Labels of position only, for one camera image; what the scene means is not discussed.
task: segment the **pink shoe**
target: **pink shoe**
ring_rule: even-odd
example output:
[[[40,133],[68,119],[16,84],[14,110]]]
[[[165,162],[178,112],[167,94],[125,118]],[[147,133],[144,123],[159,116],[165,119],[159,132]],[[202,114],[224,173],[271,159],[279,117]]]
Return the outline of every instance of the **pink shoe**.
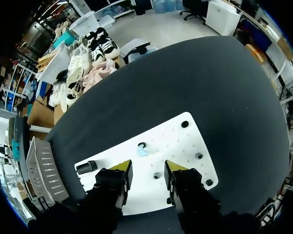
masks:
[[[96,65],[88,75],[82,79],[84,93],[87,92],[91,87],[100,82],[102,79],[107,77],[109,74],[117,71],[115,68],[115,62],[111,59],[107,59],[105,62]]]

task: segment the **small black cylinder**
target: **small black cylinder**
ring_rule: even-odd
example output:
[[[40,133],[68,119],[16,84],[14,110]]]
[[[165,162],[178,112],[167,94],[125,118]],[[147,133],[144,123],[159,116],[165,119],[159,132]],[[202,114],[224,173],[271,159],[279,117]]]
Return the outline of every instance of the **small black cylinder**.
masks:
[[[77,173],[82,175],[88,172],[93,172],[98,169],[98,166],[95,161],[88,161],[85,164],[77,166]]]

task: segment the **black table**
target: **black table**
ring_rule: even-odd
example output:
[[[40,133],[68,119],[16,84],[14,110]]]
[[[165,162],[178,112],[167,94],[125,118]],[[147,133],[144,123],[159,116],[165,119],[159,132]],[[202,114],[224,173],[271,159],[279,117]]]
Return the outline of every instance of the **black table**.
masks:
[[[46,140],[70,198],[85,194],[76,162],[186,111],[216,168],[219,184],[210,192],[221,201],[222,213],[257,212],[287,174],[287,125],[262,68],[231,37],[156,51],[110,75],[69,108]],[[125,217],[117,231],[178,233],[176,220],[173,209],[165,209]]]

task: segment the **office chair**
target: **office chair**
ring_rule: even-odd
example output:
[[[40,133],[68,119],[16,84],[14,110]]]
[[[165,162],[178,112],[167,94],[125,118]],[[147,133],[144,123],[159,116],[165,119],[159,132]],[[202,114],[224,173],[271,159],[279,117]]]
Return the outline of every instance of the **office chair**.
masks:
[[[207,15],[207,10],[209,7],[208,1],[202,1],[202,0],[182,0],[182,5],[188,9],[187,11],[182,11],[179,14],[182,15],[182,13],[190,13],[186,17],[184,17],[184,20],[188,20],[191,16],[196,16],[201,18],[205,25],[205,18]]]

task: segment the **pegboard hole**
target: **pegboard hole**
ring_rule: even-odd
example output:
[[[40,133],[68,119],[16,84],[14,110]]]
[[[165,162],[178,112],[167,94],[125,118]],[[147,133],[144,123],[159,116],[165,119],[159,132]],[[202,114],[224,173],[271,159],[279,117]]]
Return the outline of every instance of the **pegboard hole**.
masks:
[[[153,179],[159,179],[160,177],[161,177],[161,173],[159,173],[159,172],[156,172],[153,175]]]
[[[183,121],[182,123],[181,123],[181,127],[182,128],[186,128],[186,127],[188,127],[189,126],[189,122],[188,121]]]
[[[198,160],[200,160],[200,159],[203,158],[203,154],[202,153],[196,153],[195,154],[195,158],[198,159]]]
[[[142,148],[144,148],[144,147],[146,147],[147,146],[147,144],[145,143],[145,142],[140,142],[139,144],[138,144],[138,147],[142,147]]]
[[[208,180],[206,181],[206,185],[207,185],[207,186],[212,186],[213,183],[214,183],[214,182],[213,182],[211,179],[208,179]]]

